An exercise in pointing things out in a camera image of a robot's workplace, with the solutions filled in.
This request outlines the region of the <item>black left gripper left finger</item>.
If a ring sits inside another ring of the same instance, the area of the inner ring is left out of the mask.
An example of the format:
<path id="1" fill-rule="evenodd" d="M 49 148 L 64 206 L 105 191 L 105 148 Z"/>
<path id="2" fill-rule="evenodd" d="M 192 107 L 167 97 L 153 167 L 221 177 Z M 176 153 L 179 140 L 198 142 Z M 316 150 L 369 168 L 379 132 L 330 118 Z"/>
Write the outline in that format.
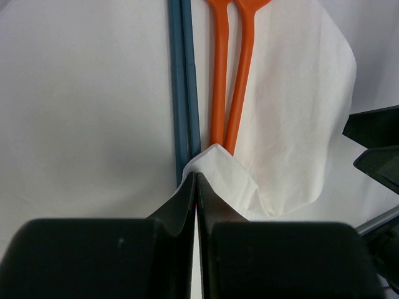
<path id="1" fill-rule="evenodd" d="M 36 219 L 1 262 L 2 298 L 188 298 L 196 176 L 144 219 Z"/>

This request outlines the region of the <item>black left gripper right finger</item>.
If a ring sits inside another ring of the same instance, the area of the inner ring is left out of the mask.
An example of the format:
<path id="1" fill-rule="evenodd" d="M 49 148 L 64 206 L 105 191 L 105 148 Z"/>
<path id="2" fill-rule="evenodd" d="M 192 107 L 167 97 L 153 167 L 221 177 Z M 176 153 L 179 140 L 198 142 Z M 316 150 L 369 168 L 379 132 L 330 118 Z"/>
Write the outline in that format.
<path id="1" fill-rule="evenodd" d="M 196 179 L 204 298 L 383 298 L 367 248 L 339 222 L 251 222 Z"/>

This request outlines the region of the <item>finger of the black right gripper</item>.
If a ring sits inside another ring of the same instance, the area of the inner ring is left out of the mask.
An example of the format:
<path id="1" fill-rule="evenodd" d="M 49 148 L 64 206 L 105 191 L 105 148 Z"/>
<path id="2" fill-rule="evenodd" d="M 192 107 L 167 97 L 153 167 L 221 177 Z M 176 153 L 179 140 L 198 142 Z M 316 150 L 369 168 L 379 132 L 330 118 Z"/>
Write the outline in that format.
<path id="1" fill-rule="evenodd" d="M 364 151 L 354 162 L 355 168 L 398 192 L 398 147 L 389 146 Z"/>
<path id="2" fill-rule="evenodd" d="M 343 135 L 367 149 L 398 146 L 398 105 L 351 114 Z"/>

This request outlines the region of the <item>white paper napkin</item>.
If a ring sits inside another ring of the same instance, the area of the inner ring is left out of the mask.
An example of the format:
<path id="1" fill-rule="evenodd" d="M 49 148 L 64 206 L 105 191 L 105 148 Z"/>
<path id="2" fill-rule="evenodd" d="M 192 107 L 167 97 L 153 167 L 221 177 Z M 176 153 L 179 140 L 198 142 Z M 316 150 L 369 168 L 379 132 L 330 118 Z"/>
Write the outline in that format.
<path id="1" fill-rule="evenodd" d="M 191 3 L 203 153 L 189 164 L 245 218 L 314 202 L 356 61 L 318 1 L 272 1 L 236 149 L 209 145 L 211 10 Z M 1 248 L 30 219 L 143 217 L 176 189 L 166 1 L 11 1 L 1 11 Z"/>

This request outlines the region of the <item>orange plastic spoon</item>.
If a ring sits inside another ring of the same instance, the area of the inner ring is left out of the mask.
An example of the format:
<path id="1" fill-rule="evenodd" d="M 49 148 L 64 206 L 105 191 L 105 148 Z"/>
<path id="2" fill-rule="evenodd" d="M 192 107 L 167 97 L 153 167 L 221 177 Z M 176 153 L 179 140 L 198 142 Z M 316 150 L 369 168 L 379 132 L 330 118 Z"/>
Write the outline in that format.
<path id="1" fill-rule="evenodd" d="M 236 1 L 241 16 L 241 50 L 229 112 L 224 148 L 233 156 L 239 133 L 244 97 L 255 39 L 255 16 L 271 0 Z"/>

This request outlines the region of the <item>orange plastic fork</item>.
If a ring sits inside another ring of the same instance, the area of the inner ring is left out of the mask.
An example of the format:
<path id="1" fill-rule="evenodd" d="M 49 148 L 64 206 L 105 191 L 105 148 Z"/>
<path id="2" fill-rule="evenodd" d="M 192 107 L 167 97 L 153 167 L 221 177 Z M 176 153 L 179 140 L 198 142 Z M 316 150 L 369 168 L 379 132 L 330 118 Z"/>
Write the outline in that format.
<path id="1" fill-rule="evenodd" d="M 231 1 L 208 1 L 214 17 L 214 74 L 210 143 L 223 144 L 228 67 L 229 21 Z"/>

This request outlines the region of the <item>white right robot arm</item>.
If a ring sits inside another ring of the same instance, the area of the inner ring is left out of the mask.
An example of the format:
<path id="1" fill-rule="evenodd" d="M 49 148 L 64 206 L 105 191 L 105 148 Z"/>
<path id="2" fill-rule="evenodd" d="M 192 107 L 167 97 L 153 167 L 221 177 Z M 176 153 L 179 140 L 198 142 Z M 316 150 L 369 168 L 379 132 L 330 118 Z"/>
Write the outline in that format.
<path id="1" fill-rule="evenodd" d="M 343 135 L 366 150 L 353 166 L 398 194 L 398 106 L 351 114 Z M 398 207 L 357 227 L 377 273 L 398 293 Z"/>

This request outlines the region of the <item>aluminium front rail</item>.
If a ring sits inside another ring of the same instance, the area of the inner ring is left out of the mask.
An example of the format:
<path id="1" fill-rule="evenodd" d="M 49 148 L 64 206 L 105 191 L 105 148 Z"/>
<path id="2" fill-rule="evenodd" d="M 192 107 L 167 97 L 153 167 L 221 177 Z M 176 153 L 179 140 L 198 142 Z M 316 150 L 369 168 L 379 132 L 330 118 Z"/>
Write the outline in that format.
<path id="1" fill-rule="evenodd" d="M 365 235 L 398 217 L 399 206 L 390 209 L 378 217 L 358 226 L 355 230 L 359 235 Z"/>

